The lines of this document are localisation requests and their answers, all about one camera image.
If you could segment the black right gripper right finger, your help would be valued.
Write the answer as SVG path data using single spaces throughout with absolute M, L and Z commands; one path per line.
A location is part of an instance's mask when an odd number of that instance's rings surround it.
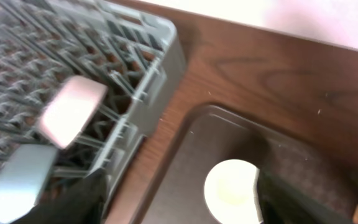
M 257 194 L 264 224 L 352 224 L 352 220 L 338 215 L 264 170 L 259 172 Z

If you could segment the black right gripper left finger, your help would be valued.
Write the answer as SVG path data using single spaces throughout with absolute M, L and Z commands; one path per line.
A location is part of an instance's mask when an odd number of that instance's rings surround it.
M 98 169 L 54 201 L 35 206 L 12 224 L 100 224 L 106 197 L 106 172 Z

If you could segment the cream white cup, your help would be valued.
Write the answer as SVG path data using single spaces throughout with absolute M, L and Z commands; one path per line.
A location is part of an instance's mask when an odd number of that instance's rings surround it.
M 239 159 L 216 164 L 204 182 L 204 201 L 221 224 L 261 224 L 257 180 L 259 169 Z

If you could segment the light blue bowl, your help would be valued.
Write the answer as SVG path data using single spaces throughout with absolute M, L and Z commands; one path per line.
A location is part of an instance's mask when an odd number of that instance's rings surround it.
M 23 144 L 0 172 L 0 223 L 12 223 L 38 203 L 50 178 L 58 149 Z

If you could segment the pink bowl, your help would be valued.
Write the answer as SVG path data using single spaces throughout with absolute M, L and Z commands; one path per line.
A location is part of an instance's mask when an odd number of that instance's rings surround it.
M 108 87 L 79 75 L 68 78 L 37 121 L 37 131 L 59 149 L 66 149 L 85 129 Z

